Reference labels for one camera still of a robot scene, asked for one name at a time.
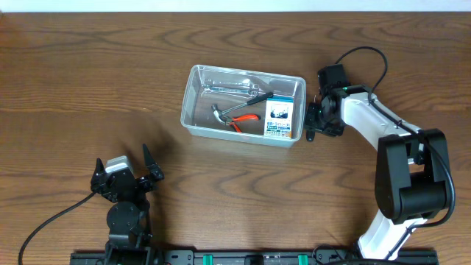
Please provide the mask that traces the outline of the black yellow screwdriver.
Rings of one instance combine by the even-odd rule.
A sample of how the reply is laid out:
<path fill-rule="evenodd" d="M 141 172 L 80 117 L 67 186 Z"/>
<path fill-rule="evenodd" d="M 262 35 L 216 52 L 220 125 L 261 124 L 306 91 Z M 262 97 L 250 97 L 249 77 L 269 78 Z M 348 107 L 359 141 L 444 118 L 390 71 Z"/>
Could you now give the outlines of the black yellow screwdriver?
<path fill-rule="evenodd" d="M 313 101 L 309 103 L 305 114 L 305 129 L 306 129 L 306 140 L 312 142 L 316 134 L 316 114 L 317 114 L 317 102 L 316 96 Z"/>

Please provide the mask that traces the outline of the silver combination wrench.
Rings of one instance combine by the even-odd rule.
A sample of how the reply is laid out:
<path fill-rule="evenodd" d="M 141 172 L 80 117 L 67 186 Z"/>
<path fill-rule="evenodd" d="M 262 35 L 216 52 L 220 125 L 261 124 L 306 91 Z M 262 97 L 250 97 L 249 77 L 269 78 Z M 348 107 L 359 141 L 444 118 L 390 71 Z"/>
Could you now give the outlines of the silver combination wrench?
<path fill-rule="evenodd" d="M 206 91 L 211 91 L 211 92 L 243 94 L 243 95 L 247 95 L 251 97 L 258 96 L 259 94 L 258 89 L 251 88 L 248 86 L 231 88 L 231 87 L 222 87 L 222 86 L 217 86 L 217 85 L 204 84 L 202 85 L 202 88 Z"/>

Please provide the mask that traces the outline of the blue white screwdriver box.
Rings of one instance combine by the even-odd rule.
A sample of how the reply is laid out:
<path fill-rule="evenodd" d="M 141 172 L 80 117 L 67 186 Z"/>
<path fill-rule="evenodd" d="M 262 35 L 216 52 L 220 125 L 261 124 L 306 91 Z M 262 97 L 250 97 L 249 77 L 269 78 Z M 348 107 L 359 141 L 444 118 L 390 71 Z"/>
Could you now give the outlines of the blue white screwdriver box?
<path fill-rule="evenodd" d="M 264 136 L 291 138 L 294 113 L 294 99 L 287 96 L 273 96 L 266 100 Z"/>

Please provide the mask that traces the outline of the red handled pliers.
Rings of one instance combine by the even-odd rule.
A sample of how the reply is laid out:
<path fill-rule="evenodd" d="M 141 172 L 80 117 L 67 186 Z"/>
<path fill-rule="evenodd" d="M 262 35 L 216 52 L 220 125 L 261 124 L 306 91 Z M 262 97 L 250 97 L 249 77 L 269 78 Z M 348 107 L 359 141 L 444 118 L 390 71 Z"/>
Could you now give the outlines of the red handled pliers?
<path fill-rule="evenodd" d="M 232 127 L 237 133 L 241 133 L 241 129 L 238 127 L 237 122 L 242 122 L 242 121 L 251 121 L 255 120 L 258 121 L 260 119 L 260 116 L 250 113 L 250 114 L 245 114 L 239 117 L 228 117 L 225 120 L 225 124 L 229 127 Z"/>

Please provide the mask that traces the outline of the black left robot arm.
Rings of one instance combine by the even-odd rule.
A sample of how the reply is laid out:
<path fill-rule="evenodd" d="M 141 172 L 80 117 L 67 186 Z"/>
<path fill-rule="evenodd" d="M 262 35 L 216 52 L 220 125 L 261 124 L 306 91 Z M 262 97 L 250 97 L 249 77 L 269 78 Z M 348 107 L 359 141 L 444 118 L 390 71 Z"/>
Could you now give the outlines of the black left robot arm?
<path fill-rule="evenodd" d="M 146 194 L 157 188 L 164 174 L 143 145 L 144 164 L 148 174 L 135 177 L 128 157 L 121 156 L 106 164 L 96 160 L 91 178 L 91 191 L 112 202 L 107 213 L 110 229 L 102 264 L 162 264 L 162 252 L 150 246 L 152 229 L 150 203 Z"/>

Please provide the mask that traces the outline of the clear plastic container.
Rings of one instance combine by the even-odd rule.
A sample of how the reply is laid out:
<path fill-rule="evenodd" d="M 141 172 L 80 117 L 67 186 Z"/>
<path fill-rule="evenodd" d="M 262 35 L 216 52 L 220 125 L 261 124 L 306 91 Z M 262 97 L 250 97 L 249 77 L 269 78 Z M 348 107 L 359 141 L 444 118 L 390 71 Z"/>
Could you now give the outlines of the clear plastic container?
<path fill-rule="evenodd" d="M 232 127 L 219 123 L 211 110 L 211 105 L 217 104 L 218 109 L 226 110 L 247 102 L 256 96 L 206 91 L 202 88 L 204 84 L 231 88 L 248 86 L 258 89 L 259 96 L 272 92 L 274 96 L 293 98 L 292 137 L 276 138 L 263 135 L 266 101 L 227 114 L 231 118 L 249 113 L 260 116 L 258 121 L 237 122 L 241 132 L 236 132 Z M 305 103 L 306 82 L 301 77 L 195 65 L 191 69 L 185 88 L 180 121 L 192 135 L 289 148 L 301 138 L 305 118 Z"/>

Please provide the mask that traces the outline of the small black handled hammer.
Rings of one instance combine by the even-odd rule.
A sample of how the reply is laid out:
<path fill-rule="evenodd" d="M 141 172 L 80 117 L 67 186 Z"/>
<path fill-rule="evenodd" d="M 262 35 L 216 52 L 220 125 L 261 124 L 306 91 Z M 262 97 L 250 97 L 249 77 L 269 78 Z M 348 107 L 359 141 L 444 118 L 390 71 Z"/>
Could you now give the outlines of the small black handled hammer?
<path fill-rule="evenodd" d="M 242 104 L 236 105 L 234 107 L 230 107 L 226 110 L 220 110 L 220 109 L 218 109 L 217 104 L 213 104 L 213 105 L 211 105 L 211 110 L 213 111 L 213 114 L 214 114 L 216 120 L 219 123 L 226 125 L 225 120 L 226 120 L 226 118 L 229 117 L 229 116 L 227 116 L 228 113 L 231 113 L 235 110 L 239 110 L 239 109 L 244 108 L 244 107 L 248 107 L 250 105 L 255 105 L 257 103 L 264 102 L 267 99 L 272 98 L 273 96 L 274 96 L 274 94 L 272 92 L 268 92 L 268 93 L 265 93 L 261 96 L 256 96 L 255 98 L 250 99 L 247 102 L 244 102 Z"/>

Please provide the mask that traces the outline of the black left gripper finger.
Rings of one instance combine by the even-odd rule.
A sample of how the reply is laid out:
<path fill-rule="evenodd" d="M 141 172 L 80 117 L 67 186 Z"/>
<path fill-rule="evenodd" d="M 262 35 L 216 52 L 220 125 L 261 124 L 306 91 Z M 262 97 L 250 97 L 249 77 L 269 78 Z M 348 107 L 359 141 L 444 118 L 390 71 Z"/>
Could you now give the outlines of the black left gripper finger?
<path fill-rule="evenodd" d="M 91 183 L 92 184 L 100 184 L 101 178 L 106 174 L 104 165 L 100 158 L 96 159 L 96 165 L 94 172 L 92 174 Z"/>
<path fill-rule="evenodd" d="M 149 178 L 153 181 L 163 180 L 165 178 L 164 173 L 160 166 L 156 163 L 155 159 L 152 157 L 146 144 L 143 144 L 143 155 L 145 167 L 149 171 Z"/>

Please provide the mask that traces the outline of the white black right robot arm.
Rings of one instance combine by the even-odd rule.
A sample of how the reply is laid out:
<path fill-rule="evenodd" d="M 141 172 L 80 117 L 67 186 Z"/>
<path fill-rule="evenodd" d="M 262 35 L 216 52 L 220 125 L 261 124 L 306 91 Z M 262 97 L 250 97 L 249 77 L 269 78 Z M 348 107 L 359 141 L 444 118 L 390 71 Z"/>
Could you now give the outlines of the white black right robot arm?
<path fill-rule="evenodd" d="M 453 213 L 456 190 L 445 135 L 401 119 L 371 88 L 352 85 L 340 63 L 317 75 L 320 97 L 305 112 L 306 138 L 338 137 L 352 127 L 375 148 L 378 212 L 356 251 L 361 259 L 397 261 L 415 230 L 442 225 Z"/>

